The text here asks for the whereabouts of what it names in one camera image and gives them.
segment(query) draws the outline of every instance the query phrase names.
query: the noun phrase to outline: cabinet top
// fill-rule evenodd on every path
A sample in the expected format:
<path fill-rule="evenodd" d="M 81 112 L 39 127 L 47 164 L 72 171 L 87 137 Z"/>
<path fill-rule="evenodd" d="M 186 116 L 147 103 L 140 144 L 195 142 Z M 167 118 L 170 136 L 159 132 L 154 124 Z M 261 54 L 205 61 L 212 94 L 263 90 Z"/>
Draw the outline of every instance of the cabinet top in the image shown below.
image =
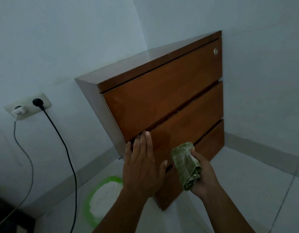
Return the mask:
<path fill-rule="evenodd" d="M 146 50 L 84 74 L 77 77 L 76 80 L 96 84 L 100 93 L 104 93 L 126 81 L 208 44 L 220 38 L 221 35 L 222 32 L 218 31 Z"/>

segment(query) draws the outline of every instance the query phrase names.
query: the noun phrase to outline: wall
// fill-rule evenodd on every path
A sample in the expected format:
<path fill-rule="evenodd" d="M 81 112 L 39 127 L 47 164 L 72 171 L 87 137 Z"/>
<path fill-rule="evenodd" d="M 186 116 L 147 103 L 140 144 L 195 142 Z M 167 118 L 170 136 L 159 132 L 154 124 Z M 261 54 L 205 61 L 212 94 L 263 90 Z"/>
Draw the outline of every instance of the wall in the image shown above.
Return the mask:
<path fill-rule="evenodd" d="M 134 0 L 148 48 L 223 30 L 225 131 L 299 156 L 299 0 Z"/>
<path fill-rule="evenodd" d="M 3 106 L 43 92 L 76 169 L 113 144 L 74 78 L 146 50 L 132 0 L 0 0 L 0 196 L 18 204 L 30 166 L 12 138 Z M 17 122 L 35 167 L 25 206 L 72 175 L 65 149 L 43 113 Z"/>

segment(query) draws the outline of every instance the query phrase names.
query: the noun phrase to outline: hand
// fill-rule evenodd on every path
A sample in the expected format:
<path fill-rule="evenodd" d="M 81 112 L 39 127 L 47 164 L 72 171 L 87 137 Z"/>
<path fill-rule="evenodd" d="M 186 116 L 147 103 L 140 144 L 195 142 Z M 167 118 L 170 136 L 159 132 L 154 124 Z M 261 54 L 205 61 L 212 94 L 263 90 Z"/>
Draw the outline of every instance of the hand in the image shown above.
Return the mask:
<path fill-rule="evenodd" d="M 193 149 L 190 150 L 190 153 L 199 161 L 202 167 L 201 178 L 192 187 L 191 192 L 203 200 L 206 198 L 208 192 L 210 192 L 213 188 L 220 187 L 220 184 L 218 183 L 214 169 L 210 162 Z"/>
<path fill-rule="evenodd" d="M 159 169 L 155 166 L 150 132 L 143 132 L 133 144 L 126 145 L 125 163 L 123 168 L 123 191 L 136 198 L 147 201 L 163 185 L 168 161 L 161 163 Z"/>

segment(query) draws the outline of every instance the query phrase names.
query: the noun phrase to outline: forearm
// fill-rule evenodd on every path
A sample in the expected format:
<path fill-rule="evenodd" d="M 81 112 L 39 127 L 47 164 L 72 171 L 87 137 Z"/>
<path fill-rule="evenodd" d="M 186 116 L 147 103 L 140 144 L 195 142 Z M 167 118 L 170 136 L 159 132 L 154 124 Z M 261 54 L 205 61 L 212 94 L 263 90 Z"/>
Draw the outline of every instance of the forearm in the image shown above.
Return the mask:
<path fill-rule="evenodd" d="M 202 202 L 215 233 L 254 232 L 221 186 L 210 188 Z"/>
<path fill-rule="evenodd" d="M 146 201 L 122 189 L 113 207 L 93 233 L 134 233 Z"/>

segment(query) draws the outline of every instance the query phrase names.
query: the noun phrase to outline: white plug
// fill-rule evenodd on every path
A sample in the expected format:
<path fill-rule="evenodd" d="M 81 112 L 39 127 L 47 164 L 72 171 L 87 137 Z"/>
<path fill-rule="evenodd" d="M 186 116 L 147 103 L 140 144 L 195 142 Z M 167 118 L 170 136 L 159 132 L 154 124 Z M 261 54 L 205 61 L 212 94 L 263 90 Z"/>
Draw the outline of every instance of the white plug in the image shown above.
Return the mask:
<path fill-rule="evenodd" d="M 18 115 L 25 114 L 28 111 L 28 109 L 25 106 L 17 106 L 13 111 L 12 115 L 14 117 L 17 117 Z"/>

